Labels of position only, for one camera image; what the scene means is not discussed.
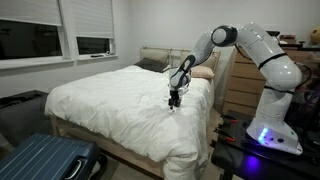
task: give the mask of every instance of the blue suitcase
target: blue suitcase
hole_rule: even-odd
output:
[[[99,155],[95,143],[33,134],[0,162],[0,179],[84,180]]]

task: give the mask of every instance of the headboard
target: headboard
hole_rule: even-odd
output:
[[[140,60],[147,58],[167,63],[171,67],[178,67],[190,54],[190,49],[178,49],[178,48],[158,48],[158,47],[142,47],[140,49]],[[210,57],[201,64],[201,66],[207,66],[216,71],[216,67],[220,58],[220,51],[212,51]]]

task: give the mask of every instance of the white duvet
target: white duvet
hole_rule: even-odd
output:
[[[166,179],[199,179],[208,159],[213,82],[193,78],[173,113],[167,101],[168,76],[129,66],[87,77],[53,89],[45,111],[155,162],[165,159]]]

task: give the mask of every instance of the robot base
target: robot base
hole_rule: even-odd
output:
[[[303,152],[297,134],[284,121],[255,117],[247,133],[262,146],[296,155]]]

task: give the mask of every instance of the bed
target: bed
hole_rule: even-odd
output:
[[[141,60],[173,64],[190,51],[142,48]],[[206,62],[213,71],[214,62]],[[168,108],[168,71],[137,65],[56,87],[45,112],[59,130],[95,141],[114,157],[165,179],[199,179],[208,160],[206,129],[213,105],[213,79],[192,78],[176,112]]]

